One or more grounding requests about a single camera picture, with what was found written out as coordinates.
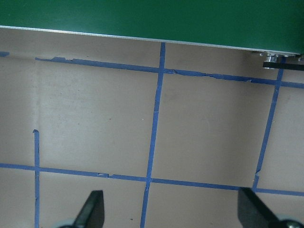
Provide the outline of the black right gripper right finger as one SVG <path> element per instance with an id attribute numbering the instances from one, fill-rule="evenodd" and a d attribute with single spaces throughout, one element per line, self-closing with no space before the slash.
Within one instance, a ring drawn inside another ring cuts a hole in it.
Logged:
<path id="1" fill-rule="evenodd" d="M 282 227 L 278 217 L 250 188 L 240 188 L 237 200 L 237 217 L 243 228 Z"/>

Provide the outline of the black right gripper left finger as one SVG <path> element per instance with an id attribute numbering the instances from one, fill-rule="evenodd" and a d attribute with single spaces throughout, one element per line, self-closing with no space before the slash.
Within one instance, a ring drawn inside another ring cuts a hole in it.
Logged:
<path id="1" fill-rule="evenodd" d="M 90 193 L 76 217 L 74 228 L 102 228 L 105 222 L 104 194 L 102 190 Z"/>

